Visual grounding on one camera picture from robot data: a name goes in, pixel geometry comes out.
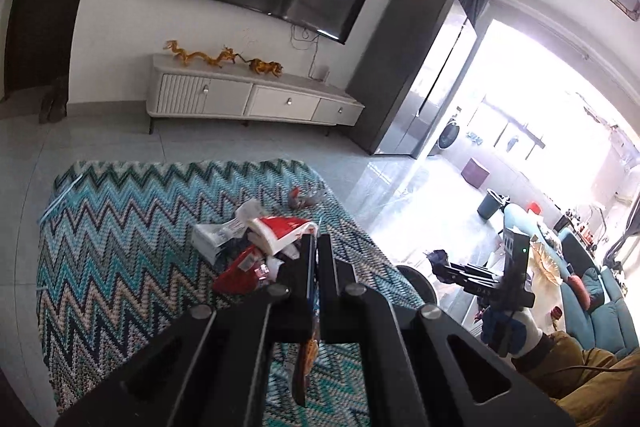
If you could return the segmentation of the right hand white glove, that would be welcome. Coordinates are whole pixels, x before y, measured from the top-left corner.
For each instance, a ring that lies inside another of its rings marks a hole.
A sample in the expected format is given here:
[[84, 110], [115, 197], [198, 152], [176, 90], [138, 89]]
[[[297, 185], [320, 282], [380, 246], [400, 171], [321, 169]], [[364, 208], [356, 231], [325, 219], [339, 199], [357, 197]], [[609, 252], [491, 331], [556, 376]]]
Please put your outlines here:
[[540, 343], [544, 332], [528, 308], [521, 311], [496, 311], [488, 307], [482, 316], [480, 340], [501, 358], [523, 358]]

